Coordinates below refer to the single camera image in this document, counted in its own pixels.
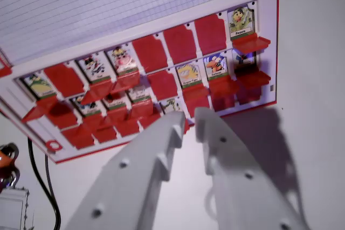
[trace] red flip-down tile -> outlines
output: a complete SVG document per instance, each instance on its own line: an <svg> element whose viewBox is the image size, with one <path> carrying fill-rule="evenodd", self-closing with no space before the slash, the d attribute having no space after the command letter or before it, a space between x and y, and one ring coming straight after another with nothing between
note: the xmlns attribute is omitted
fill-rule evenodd
<svg viewBox="0 0 345 230"><path fill-rule="evenodd" d="M128 90L140 83L140 73L138 71L119 76L110 93L116 94L120 91Z"/></svg>
<svg viewBox="0 0 345 230"><path fill-rule="evenodd" d="M161 117L160 113L158 112L156 107L154 107L153 114L147 117L139 118L139 122L145 129L148 126L150 126L152 123L154 123L156 120L158 120L160 117Z"/></svg>
<svg viewBox="0 0 345 230"><path fill-rule="evenodd" d="M77 117L73 114L73 111L70 109L70 107L65 103L55 103L46 115L48 119L59 129L77 125Z"/></svg>
<svg viewBox="0 0 345 230"><path fill-rule="evenodd" d="M264 37L258 37L256 33L249 34L239 39L232 41L233 48L241 51L243 54L248 54L254 51L260 51L269 46L270 40Z"/></svg>
<svg viewBox="0 0 345 230"><path fill-rule="evenodd" d="M236 72L236 77L237 81L241 82L246 89L268 85L271 80L269 75L260 71L257 67Z"/></svg>
<svg viewBox="0 0 345 230"><path fill-rule="evenodd" d="M88 126L91 131L97 130L101 126L101 122L104 120L101 114L93 114L82 118L82 122L85 126Z"/></svg>
<svg viewBox="0 0 345 230"><path fill-rule="evenodd" d="M234 95L213 96L211 95L212 106L215 111L225 110L235 106Z"/></svg>
<svg viewBox="0 0 345 230"><path fill-rule="evenodd" d="M136 120L125 120L115 124L116 129L122 137L139 132L139 125Z"/></svg>
<svg viewBox="0 0 345 230"><path fill-rule="evenodd" d="M133 104L132 109L130 110L131 119L146 117L152 114L153 114L153 103L151 99Z"/></svg>
<svg viewBox="0 0 345 230"><path fill-rule="evenodd" d="M238 82L238 85L239 91L236 97L240 105L260 100L261 86L247 89L241 82Z"/></svg>
<svg viewBox="0 0 345 230"><path fill-rule="evenodd" d="M150 74L147 78L157 100L163 100L177 95L174 75L168 73L166 70Z"/></svg>
<svg viewBox="0 0 345 230"><path fill-rule="evenodd" d="M132 44L146 73L168 66L162 42L153 35L133 40Z"/></svg>
<svg viewBox="0 0 345 230"><path fill-rule="evenodd" d="M3 68L0 69L0 78L2 78L3 76L12 74L12 69L11 67L9 67L3 60L2 60L2 56L0 54L0 63L2 64Z"/></svg>
<svg viewBox="0 0 345 230"><path fill-rule="evenodd" d="M114 127L107 127L98 129L93 132L93 136L97 138L99 143L107 142L110 140L116 139L116 131L114 130Z"/></svg>
<svg viewBox="0 0 345 230"><path fill-rule="evenodd" d="M202 83L185 88L183 91L184 102L187 106L190 116L194 117L194 111L197 107L210 108L208 94L209 91Z"/></svg>
<svg viewBox="0 0 345 230"><path fill-rule="evenodd" d="M61 133L77 149L94 145L91 131L83 124L72 129L64 130Z"/></svg>
<svg viewBox="0 0 345 230"><path fill-rule="evenodd" d="M66 67L61 63L45 68L44 73L64 97L84 92L83 83L71 67Z"/></svg>
<svg viewBox="0 0 345 230"><path fill-rule="evenodd" d="M165 30L163 35L174 64L196 58L193 32L183 24Z"/></svg>
<svg viewBox="0 0 345 230"><path fill-rule="evenodd" d="M203 55L226 49L224 20L217 14L199 18L194 24Z"/></svg>
<svg viewBox="0 0 345 230"><path fill-rule="evenodd" d="M239 86L229 75L209 81L211 96L222 97L233 95L239 90Z"/></svg>
<svg viewBox="0 0 345 230"><path fill-rule="evenodd" d="M114 124L114 123L117 123L117 122L121 122L121 121L124 121L126 119L127 115L128 115L127 107L120 107L118 109L109 110L107 112L107 117L106 117L106 119L104 120L103 123L105 123L105 124L109 124L109 123Z"/></svg>
<svg viewBox="0 0 345 230"><path fill-rule="evenodd" d="M103 99L110 93L112 87L113 83L110 79L91 84L90 90L86 92L84 98L81 100L81 104L86 105Z"/></svg>

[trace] screw hole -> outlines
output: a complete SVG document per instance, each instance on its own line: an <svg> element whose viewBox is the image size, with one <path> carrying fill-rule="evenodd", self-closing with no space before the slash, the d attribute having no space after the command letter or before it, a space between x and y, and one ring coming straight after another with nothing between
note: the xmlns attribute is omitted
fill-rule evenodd
<svg viewBox="0 0 345 230"><path fill-rule="evenodd" d="M99 208L95 208L93 211L92 211L92 217L93 218L99 218L100 216L102 215L102 211L99 209Z"/></svg>
<svg viewBox="0 0 345 230"><path fill-rule="evenodd" d="M244 176L245 176L247 179L249 179L249 180L251 180L251 179L253 179L253 178L254 178L253 173L252 173L252 172L250 172L250 171L245 172L245 173L244 173Z"/></svg>
<svg viewBox="0 0 345 230"><path fill-rule="evenodd" d="M120 167L121 169L123 169L123 168L126 168L126 167L128 166L128 164L129 164L129 160L124 159L124 160L122 160L122 161L120 162L119 167Z"/></svg>
<svg viewBox="0 0 345 230"><path fill-rule="evenodd" d="M280 228L282 230L291 230L290 226L287 223L280 223Z"/></svg>

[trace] card with yellow hat character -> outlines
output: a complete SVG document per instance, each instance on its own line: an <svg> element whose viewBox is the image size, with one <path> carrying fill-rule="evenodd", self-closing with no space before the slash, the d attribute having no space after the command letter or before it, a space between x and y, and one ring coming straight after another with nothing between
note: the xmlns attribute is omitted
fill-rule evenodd
<svg viewBox="0 0 345 230"><path fill-rule="evenodd" d="M196 61L177 66L176 71L182 88L201 83L200 69Z"/></svg>

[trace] orange object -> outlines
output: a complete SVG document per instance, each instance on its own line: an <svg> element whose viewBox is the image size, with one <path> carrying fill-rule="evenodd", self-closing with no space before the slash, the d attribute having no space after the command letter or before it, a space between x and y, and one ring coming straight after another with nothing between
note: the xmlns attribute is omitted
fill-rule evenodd
<svg viewBox="0 0 345 230"><path fill-rule="evenodd" d="M163 100L177 95L174 75L169 74L166 70L150 74L147 78L157 100Z"/></svg>
<svg viewBox="0 0 345 230"><path fill-rule="evenodd" d="M65 138L77 149L94 145L91 131L83 124L61 132Z"/></svg>
<svg viewBox="0 0 345 230"><path fill-rule="evenodd" d="M197 107L210 108L208 94L209 90L202 83L187 87L182 90L184 102L187 106L190 116L194 117L194 111Z"/></svg>
<svg viewBox="0 0 345 230"><path fill-rule="evenodd" d="M199 18L194 24L203 55L226 49L224 20L217 14Z"/></svg>
<svg viewBox="0 0 345 230"><path fill-rule="evenodd" d="M140 83L140 73L135 71L132 73L124 74L118 77L113 87L110 89L110 94L116 94L120 91L128 90L135 87Z"/></svg>
<svg viewBox="0 0 345 230"><path fill-rule="evenodd" d="M133 40L132 44L146 73L168 66L162 42L153 35Z"/></svg>
<svg viewBox="0 0 345 230"><path fill-rule="evenodd" d="M61 63L45 68L44 73L49 77L57 90L60 91L64 97L84 92L84 84L71 67L66 67Z"/></svg>
<svg viewBox="0 0 345 230"><path fill-rule="evenodd" d="M163 35L174 64L196 58L193 32L183 24L163 31Z"/></svg>
<svg viewBox="0 0 345 230"><path fill-rule="evenodd" d="M84 98L81 100L82 105L86 105L95 101L103 99L109 94L113 87L110 79L90 85L90 90L86 92Z"/></svg>
<svg viewBox="0 0 345 230"><path fill-rule="evenodd" d="M258 37L256 33L249 34L239 39L232 41L232 46L238 49L243 54L248 54L254 51L260 51L269 46L270 40L264 37Z"/></svg>

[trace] white surface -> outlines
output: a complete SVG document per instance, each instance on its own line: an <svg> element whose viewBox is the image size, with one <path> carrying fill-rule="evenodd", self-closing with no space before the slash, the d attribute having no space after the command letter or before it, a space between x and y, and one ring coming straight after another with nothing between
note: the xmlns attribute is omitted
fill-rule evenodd
<svg viewBox="0 0 345 230"><path fill-rule="evenodd" d="M278 104L229 118L244 142L252 143L256 157L260 154L264 168L280 189L287 191L293 185L289 177L292 172L290 165L283 163L281 149L290 154L312 230L343 230L345 60L340 53L345 24L334 27L325 16L326 10L330 10L332 21L343 21L344 0L280 0ZM5 119L1 119L1 125L4 143L20 144L18 166L22 176L18 186L26 182L35 192L36 228L52 229L53 213L43 192L36 187L26 139ZM57 166L50 163L63 226L102 165L117 151L111 149ZM37 148L34 152L44 174L44 156ZM217 229L203 207L210 187L211 178L204 174L202 149L194 142L191 129L183 148L176 150L171 181L162 185L155 229Z"/></svg>
<svg viewBox="0 0 345 230"><path fill-rule="evenodd" d="M207 1L0 0L0 46L18 64Z"/></svg>

